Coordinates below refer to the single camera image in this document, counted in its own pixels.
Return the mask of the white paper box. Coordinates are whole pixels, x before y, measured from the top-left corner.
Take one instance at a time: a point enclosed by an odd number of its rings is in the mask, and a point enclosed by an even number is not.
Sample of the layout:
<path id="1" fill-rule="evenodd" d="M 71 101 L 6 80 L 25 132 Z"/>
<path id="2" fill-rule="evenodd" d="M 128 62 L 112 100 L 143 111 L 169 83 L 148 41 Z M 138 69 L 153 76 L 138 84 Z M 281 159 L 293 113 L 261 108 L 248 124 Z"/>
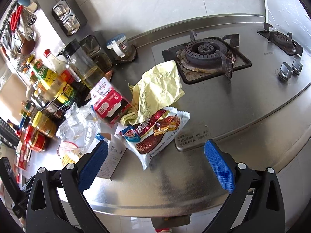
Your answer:
<path id="1" fill-rule="evenodd" d="M 111 179 L 126 151 L 126 147 L 116 136 L 109 133 L 97 133 L 93 141 L 94 145 L 97 145 L 101 140 L 107 142 L 109 151 L 105 161 L 97 173 L 97 177 Z"/>

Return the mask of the clear plastic bag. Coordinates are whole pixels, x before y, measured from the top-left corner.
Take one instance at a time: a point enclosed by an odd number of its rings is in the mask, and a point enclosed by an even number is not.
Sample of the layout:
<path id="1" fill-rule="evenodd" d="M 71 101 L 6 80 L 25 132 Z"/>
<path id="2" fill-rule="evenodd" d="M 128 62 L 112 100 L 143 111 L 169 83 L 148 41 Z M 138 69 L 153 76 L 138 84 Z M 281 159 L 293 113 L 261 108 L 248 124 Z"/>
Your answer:
<path id="1" fill-rule="evenodd" d="M 56 137 L 63 142 L 76 144 L 86 152 L 97 133 L 101 132 L 101 120 L 96 115 L 92 105 L 87 103 L 78 107 L 76 103 L 65 113 L 66 120 L 60 124 Z"/>

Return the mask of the red white milk carton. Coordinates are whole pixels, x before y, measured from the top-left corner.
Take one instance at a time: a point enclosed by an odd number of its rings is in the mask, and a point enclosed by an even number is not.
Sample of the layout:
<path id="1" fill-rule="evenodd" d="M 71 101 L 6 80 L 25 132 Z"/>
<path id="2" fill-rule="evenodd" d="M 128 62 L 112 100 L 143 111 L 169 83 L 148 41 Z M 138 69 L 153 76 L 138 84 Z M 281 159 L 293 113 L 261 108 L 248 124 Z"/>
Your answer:
<path id="1" fill-rule="evenodd" d="M 114 125 L 132 107 L 131 103 L 103 77 L 90 91 L 95 113 L 106 123 Z"/>

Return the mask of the chocolate snack wrapper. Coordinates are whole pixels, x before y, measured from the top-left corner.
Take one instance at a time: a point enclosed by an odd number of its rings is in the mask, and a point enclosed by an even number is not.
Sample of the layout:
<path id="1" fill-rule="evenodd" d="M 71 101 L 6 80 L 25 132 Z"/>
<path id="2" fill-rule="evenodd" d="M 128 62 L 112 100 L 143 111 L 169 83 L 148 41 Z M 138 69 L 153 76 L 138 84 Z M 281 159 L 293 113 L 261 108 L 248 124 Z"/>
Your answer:
<path id="1" fill-rule="evenodd" d="M 132 151 L 142 164 L 149 167 L 151 159 L 164 150 L 190 119 L 190 113 L 164 107 L 145 121 L 121 129 L 116 137 Z"/>

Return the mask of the yellow paper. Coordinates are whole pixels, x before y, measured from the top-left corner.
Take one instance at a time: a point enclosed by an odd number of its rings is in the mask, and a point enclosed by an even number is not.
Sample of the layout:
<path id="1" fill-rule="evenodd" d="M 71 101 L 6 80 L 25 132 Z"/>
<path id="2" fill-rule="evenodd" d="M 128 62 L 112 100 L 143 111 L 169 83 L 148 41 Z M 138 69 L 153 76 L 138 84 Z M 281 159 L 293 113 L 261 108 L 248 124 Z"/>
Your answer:
<path id="1" fill-rule="evenodd" d="M 154 66 L 130 89 L 132 107 L 120 119 L 123 126 L 141 123 L 184 96 L 175 61 Z"/>

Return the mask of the red snack packet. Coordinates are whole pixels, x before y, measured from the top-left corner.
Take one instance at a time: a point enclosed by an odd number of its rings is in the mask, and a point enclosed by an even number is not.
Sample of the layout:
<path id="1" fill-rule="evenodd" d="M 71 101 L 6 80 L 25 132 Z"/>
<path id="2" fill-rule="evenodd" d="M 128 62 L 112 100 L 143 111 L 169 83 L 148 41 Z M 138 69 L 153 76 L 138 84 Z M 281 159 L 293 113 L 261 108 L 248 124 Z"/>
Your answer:
<path id="1" fill-rule="evenodd" d="M 26 144 L 23 144 L 22 142 L 19 142 L 17 149 L 17 162 L 16 166 L 19 167 L 22 170 L 27 170 L 27 166 L 30 159 L 30 149 Z"/>

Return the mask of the red lid sauce jar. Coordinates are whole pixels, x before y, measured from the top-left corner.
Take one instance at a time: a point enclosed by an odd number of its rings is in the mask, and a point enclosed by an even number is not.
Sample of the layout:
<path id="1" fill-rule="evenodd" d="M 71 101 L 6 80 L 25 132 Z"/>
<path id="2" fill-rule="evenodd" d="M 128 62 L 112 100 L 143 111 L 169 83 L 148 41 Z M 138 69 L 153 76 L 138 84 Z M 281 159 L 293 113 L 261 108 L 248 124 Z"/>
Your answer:
<path id="1" fill-rule="evenodd" d="M 26 129 L 24 142 L 28 148 L 37 153 L 45 151 L 46 137 L 31 125 Z"/>

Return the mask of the yellow lid peanut jar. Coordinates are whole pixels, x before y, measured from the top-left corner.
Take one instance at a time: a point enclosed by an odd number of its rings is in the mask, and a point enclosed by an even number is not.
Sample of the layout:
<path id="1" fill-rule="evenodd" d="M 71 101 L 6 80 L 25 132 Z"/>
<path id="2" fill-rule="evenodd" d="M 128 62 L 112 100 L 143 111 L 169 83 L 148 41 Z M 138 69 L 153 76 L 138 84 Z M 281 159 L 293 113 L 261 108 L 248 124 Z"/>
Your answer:
<path id="1" fill-rule="evenodd" d="M 32 126 L 48 138 L 53 138 L 56 134 L 57 126 L 50 118 L 41 111 L 38 111 L 32 121 Z"/>

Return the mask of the green label oil bottle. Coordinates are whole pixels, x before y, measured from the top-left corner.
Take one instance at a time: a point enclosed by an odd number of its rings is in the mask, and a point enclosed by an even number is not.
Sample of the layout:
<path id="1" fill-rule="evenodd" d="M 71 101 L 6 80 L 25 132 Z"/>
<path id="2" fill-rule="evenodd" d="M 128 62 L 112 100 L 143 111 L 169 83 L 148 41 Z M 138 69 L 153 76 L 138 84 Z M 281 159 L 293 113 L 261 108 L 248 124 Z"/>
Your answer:
<path id="1" fill-rule="evenodd" d="M 62 104 L 74 101 L 76 90 L 64 81 L 60 75 L 36 59 L 33 54 L 28 57 L 27 64 L 32 66 L 34 73 L 39 78 L 43 87 L 49 93 L 52 93 L 55 99 L 59 100 Z"/>

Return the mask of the glass oil dispenser black lid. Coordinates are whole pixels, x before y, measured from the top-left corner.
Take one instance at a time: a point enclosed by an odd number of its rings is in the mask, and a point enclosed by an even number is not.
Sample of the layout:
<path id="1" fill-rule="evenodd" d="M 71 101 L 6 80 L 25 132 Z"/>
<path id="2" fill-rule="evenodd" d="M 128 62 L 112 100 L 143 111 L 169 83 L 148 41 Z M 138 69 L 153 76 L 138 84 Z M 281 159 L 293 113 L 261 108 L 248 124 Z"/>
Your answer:
<path id="1" fill-rule="evenodd" d="M 104 72 L 83 51 L 77 39 L 68 43 L 56 56 L 64 56 L 81 81 L 91 90 L 103 77 Z"/>

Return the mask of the stove knob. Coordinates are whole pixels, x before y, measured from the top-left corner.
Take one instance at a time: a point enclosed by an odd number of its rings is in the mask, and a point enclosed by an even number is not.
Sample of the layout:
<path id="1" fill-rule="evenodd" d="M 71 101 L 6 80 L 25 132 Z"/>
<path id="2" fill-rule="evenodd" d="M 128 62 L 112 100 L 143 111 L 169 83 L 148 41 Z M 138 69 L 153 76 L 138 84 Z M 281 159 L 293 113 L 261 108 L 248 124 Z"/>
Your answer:
<path id="1" fill-rule="evenodd" d="M 288 81 L 292 77 L 293 72 L 294 70 L 287 62 L 282 62 L 278 75 L 283 81 Z"/>
<path id="2" fill-rule="evenodd" d="M 300 75 L 300 73 L 302 72 L 302 69 L 303 69 L 303 65 L 300 62 L 300 60 L 294 58 L 293 63 L 292 63 L 292 69 L 296 75 Z"/>

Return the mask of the right gas stove burner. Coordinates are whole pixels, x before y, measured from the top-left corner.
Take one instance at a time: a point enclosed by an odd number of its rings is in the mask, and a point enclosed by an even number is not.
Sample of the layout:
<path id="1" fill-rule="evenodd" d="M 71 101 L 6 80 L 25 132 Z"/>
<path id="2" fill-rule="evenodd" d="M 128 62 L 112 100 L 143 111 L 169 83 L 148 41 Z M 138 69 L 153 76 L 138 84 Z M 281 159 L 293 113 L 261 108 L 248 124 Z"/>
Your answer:
<path id="1" fill-rule="evenodd" d="M 257 31 L 257 33 L 268 40 L 269 43 L 275 44 L 288 56 L 298 55 L 302 57 L 303 47 L 293 40 L 293 34 L 291 32 L 286 35 L 277 30 L 273 30 L 274 27 L 267 23 L 263 22 L 263 30 Z"/>

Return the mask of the glass jar blue lid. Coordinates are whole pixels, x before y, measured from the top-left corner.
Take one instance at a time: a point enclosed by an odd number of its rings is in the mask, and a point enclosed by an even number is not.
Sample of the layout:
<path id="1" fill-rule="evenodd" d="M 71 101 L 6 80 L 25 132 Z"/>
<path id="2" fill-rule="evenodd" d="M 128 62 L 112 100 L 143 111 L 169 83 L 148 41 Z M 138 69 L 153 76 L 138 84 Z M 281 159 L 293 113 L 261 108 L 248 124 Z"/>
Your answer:
<path id="1" fill-rule="evenodd" d="M 106 47 L 114 57 L 125 59 L 132 54 L 132 47 L 124 33 L 118 34 L 106 42 Z"/>

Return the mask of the slotted metal spoon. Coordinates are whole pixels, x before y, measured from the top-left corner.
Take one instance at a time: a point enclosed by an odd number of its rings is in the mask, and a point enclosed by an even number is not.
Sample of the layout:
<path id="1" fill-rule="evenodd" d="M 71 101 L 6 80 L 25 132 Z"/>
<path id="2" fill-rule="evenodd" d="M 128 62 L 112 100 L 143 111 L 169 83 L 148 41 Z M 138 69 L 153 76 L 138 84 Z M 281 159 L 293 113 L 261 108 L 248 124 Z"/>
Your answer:
<path id="1" fill-rule="evenodd" d="M 37 19 L 36 15 L 27 14 L 23 11 L 22 20 L 24 23 L 25 37 L 28 41 L 30 41 L 34 37 L 34 30 L 33 30 L 32 26 L 36 22 L 36 19 Z"/>

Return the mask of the red handled scissors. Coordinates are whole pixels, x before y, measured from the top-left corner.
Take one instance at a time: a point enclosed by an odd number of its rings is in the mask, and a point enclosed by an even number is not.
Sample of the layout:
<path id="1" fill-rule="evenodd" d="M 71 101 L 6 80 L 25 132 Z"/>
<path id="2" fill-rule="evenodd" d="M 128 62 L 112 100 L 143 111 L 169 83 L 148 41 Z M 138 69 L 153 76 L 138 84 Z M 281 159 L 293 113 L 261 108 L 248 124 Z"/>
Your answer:
<path id="1" fill-rule="evenodd" d="M 17 10 L 14 11 L 11 15 L 11 20 L 10 20 L 10 27 L 11 27 L 11 31 L 12 33 L 15 32 L 15 30 L 17 29 L 17 23 L 18 23 L 18 20 L 20 18 L 20 15 L 22 13 L 22 10 L 23 10 L 23 6 L 22 5 L 19 5 Z"/>

